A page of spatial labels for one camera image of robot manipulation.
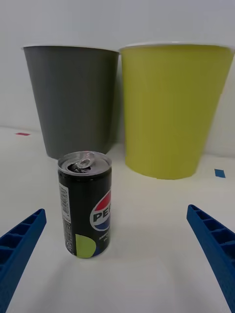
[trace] pull tab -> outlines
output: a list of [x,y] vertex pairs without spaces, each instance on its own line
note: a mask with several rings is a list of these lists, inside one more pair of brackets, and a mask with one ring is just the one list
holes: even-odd
[[93,162],[94,162],[94,159],[82,158],[76,163],[76,166],[80,169],[83,169],[83,168],[90,167]]
[[76,173],[85,173],[91,169],[92,164],[95,161],[95,156],[93,152],[89,152],[84,158],[80,159],[78,162],[71,164],[68,169]]

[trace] pepsi can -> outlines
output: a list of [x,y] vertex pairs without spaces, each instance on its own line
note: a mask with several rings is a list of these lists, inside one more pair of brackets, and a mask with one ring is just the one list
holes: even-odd
[[65,244],[77,257],[96,256],[109,244],[111,174],[111,160],[99,152],[74,152],[58,161]]

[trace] gray cup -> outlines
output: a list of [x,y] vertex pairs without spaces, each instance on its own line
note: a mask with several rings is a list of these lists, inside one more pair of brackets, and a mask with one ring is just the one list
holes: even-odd
[[75,46],[23,49],[49,157],[107,153],[118,52]]

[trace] white table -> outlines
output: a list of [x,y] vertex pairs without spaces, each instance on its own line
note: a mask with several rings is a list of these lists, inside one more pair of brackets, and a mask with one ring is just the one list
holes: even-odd
[[111,244],[81,260],[64,245],[57,163],[40,133],[17,131],[0,129],[0,236],[41,207],[47,225],[8,313],[230,312],[186,213],[193,203],[235,231],[235,159],[203,156],[193,177],[158,180],[131,171],[116,145]]

